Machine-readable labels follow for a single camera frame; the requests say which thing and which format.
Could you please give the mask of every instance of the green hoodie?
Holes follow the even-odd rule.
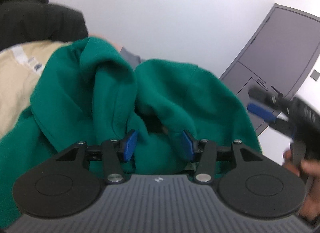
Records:
[[[0,141],[0,227],[19,216],[14,181],[76,141],[100,144],[138,130],[135,169],[123,166],[138,174],[182,171],[184,129],[197,139],[223,146],[241,139],[261,151],[241,102],[210,72],[157,59],[133,71],[110,44],[92,37],[51,56],[30,105]],[[163,126],[167,132],[159,133]]]

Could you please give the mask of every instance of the beige shirt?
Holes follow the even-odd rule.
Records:
[[[30,105],[29,99],[51,55],[66,43],[36,41],[0,52],[0,139]]]

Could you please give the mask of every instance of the wall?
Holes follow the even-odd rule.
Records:
[[[320,17],[320,0],[276,0],[276,3],[299,9],[307,13]],[[316,69],[320,72],[320,58],[316,61],[312,71]],[[315,110],[320,113],[320,80],[317,82],[310,78],[306,78],[301,88],[298,90],[296,96],[308,102]],[[282,153],[290,146],[290,139],[286,136],[267,128],[259,136],[259,142],[263,149],[263,154],[275,162],[281,164]]]
[[[274,0],[50,0],[83,11],[90,32],[144,58],[191,62],[218,77]]]

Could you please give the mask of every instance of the person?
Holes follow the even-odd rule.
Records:
[[[307,221],[312,222],[320,215],[320,162],[318,160],[303,160],[301,168],[298,169],[292,164],[292,152],[290,150],[284,152],[283,158],[283,166],[297,176],[299,176],[302,170],[306,174],[315,177],[299,213]]]

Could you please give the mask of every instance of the white circular logo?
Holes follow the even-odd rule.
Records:
[[[155,178],[155,181],[156,181],[156,182],[162,182],[162,181],[163,181],[163,178],[157,177],[157,178]]]

